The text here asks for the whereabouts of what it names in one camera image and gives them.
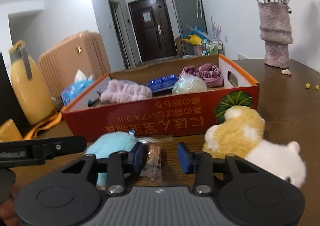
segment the doorway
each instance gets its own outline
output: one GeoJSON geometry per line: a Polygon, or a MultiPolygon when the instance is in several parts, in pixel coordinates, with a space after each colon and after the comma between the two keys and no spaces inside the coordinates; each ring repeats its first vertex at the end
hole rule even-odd
{"type": "Polygon", "coordinates": [[[121,5],[119,2],[112,0],[109,0],[109,5],[124,66],[126,69],[134,68],[136,63],[132,55],[121,5]]]}
{"type": "Polygon", "coordinates": [[[177,55],[165,0],[128,4],[143,62],[177,55]]]}

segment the box handle hole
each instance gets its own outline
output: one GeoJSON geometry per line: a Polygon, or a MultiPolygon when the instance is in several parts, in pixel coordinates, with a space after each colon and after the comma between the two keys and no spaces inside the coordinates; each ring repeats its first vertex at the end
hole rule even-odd
{"type": "Polygon", "coordinates": [[[228,81],[233,87],[238,87],[238,79],[231,71],[228,71],[228,81]]]}

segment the yellow and white plush toy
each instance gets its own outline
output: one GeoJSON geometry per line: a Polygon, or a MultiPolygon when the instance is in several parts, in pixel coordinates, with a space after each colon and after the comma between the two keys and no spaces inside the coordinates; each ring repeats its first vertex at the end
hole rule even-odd
{"type": "Polygon", "coordinates": [[[265,121],[249,107],[233,106],[225,112],[225,122],[209,128],[205,134],[204,152],[224,158],[236,154],[254,165],[300,188],[305,182],[307,168],[300,146],[273,144],[263,139],[265,121]]]}

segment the person's hand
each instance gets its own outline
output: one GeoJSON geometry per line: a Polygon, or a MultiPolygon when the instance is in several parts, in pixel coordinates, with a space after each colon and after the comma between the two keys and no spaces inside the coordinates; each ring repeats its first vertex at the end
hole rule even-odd
{"type": "Polygon", "coordinates": [[[7,226],[20,226],[18,215],[14,210],[14,200],[20,187],[15,184],[11,188],[11,197],[6,200],[3,204],[0,204],[0,218],[4,221],[7,226]]]}

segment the cardboard box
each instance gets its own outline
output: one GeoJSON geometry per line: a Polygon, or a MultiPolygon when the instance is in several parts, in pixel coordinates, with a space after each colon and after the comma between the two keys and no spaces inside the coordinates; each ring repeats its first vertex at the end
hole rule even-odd
{"type": "Polygon", "coordinates": [[[105,133],[134,129],[137,136],[186,136],[205,133],[223,120],[224,111],[234,104],[257,108],[259,83],[249,73],[223,55],[177,59],[105,75],[70,103],[62,115],[74,135],[95,141],[105,133]],[[110,79],[126,79],[146,85],[162,76],[177,74],[188,65],[219,66],[224,85],[202,93],[163,95],[149,100],[88,108],[88,100],[110,79]]]}

